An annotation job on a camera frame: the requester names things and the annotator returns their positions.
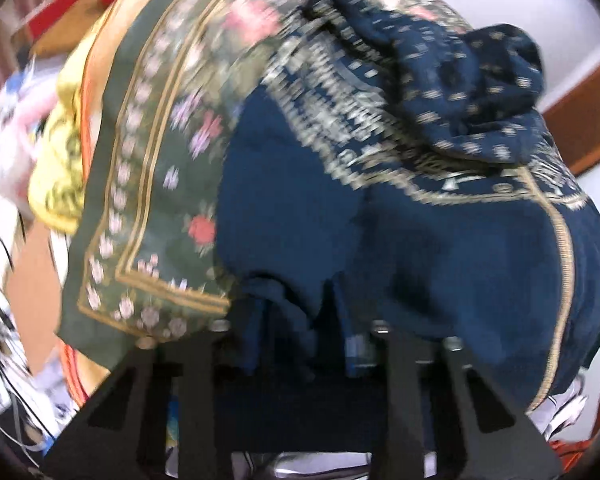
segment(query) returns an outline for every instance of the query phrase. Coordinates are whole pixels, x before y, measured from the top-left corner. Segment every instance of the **green floral cloth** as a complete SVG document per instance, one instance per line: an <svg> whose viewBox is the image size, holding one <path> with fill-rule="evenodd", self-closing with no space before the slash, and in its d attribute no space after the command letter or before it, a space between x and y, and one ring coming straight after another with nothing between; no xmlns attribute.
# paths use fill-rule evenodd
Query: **green floral cloth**
<svg viewBox="0 0 600 480"><path fill-rule="evenodd" d="M369 1L468 28L439 0ZM301 2L151 0L120 44L59 328L98 364L114 367L139 336L178 338L226 313L232 279L214 259L222 160Z"/></svg>

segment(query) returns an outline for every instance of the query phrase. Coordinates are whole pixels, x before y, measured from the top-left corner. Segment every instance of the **white wall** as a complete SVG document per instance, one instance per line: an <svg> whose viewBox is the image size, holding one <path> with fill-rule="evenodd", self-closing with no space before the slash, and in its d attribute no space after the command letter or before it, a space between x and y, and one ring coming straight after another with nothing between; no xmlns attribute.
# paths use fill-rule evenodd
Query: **white wall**
<svg viewBox="0 0 600 480"><path fill-rule="evenodd" d="M473 27L511 23L541 47L546 110L600 63L600 14L589 0L445 0Z"/></svg>

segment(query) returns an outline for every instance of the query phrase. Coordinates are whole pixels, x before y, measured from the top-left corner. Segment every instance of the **red flower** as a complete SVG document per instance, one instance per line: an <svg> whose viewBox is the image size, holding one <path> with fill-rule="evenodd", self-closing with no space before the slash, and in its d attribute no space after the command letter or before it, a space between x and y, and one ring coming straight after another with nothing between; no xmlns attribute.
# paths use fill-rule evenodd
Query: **red flower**
<svg viewBox="0 0 600 480"><path fill-rule="evenodd" d="M198 215L189 223L189 236L198 245L208 245L216 239L216 223L204 215Z"/></svg>

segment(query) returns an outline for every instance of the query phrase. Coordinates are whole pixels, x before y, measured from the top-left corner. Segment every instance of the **navy blue fabric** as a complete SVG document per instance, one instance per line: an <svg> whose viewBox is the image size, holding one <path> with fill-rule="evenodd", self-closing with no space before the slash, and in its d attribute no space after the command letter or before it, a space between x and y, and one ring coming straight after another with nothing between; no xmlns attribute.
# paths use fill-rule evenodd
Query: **navy blue fabric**
<svg viewBox="0 0 600 480"><path fill-rule="evenodd" d="M329 360L328 338L349 365L373 360L361 341L384 319L460 336L528 405L564 284L555 226L515 169L526 164L571 237L553 381L566 389L600 339L600 215L533 109L535 45L510 25L457 37L364 0L307 0L294 20L245 102L219 193L216 257L236 277L228 317L244 368L283 349L309 373ZM337 330L320 323L326 312Z"/></svg>

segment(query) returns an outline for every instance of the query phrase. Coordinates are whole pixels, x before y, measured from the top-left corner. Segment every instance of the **navy blue clothing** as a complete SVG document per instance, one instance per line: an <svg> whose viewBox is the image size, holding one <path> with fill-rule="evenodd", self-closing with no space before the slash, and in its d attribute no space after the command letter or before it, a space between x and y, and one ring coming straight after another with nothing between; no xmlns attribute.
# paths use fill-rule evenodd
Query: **navy blue clothing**
<svg viewBox="0 0 600 480"><path fill-rule="evenodd" d="M600 339L600 215L533 108L536 46L364 0L306 0L283 34L219 193L245 367L276 340L310 370L329 338L360 364L383 319L460 336L521 406L563 391Z"/></svg>

